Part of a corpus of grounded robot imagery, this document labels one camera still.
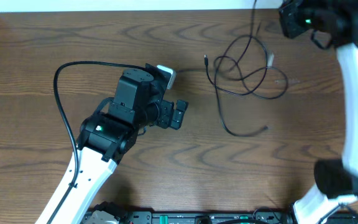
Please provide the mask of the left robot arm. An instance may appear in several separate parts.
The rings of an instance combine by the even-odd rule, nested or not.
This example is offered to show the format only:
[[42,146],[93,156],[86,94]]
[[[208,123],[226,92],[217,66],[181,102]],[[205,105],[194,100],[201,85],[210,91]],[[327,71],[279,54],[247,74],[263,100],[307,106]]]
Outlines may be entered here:
[[79,223],[142,128],[180,129],[188,102],[163,99],[176,74],[163,65],[123,71],[114,97],[81,124],[76,154],[37,223]]

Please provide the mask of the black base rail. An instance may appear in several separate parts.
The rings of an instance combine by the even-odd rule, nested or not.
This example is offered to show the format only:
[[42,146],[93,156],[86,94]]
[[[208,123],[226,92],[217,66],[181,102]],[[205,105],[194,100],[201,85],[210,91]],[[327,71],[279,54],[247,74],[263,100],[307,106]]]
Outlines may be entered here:
[[253,211],[155,211],[152,208],[124,208],[112,202],[97,204],[87,211],[81,223],[118,224],[169,224],[169,223],[226,223],[239,220],[241,223],[297,223],[293,206],[281,210],[260,207]]

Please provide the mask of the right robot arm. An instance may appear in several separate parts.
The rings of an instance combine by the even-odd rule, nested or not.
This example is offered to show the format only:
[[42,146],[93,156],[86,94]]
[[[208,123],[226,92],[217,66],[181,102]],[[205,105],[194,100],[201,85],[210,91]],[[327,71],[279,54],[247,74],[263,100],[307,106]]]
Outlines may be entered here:
[[358,200],[358,1],[289,0],[278,9],[285,37],[308,30],[331,36],[321,49],[334,47],[344,84],[346,134],[339,159],[314,165],[315,184],[282,216],[282,223],[326,223]]

